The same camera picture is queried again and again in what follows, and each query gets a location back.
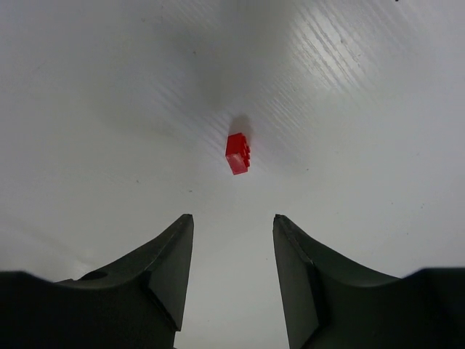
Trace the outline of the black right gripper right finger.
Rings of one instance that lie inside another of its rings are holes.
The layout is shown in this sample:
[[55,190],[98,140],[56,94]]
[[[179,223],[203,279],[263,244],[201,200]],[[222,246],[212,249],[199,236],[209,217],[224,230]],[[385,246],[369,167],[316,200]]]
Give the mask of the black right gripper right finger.
[[462,348],[464,269],[424,268],[396,278],[273,220],[291,348]]

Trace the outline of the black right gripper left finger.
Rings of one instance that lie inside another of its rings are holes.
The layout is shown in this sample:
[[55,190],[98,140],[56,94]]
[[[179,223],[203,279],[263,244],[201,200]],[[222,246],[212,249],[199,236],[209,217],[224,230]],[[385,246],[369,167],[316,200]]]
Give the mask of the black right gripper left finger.
[[194,221],[77,280],[1,274],[3,348],[173,348],[182,327]]

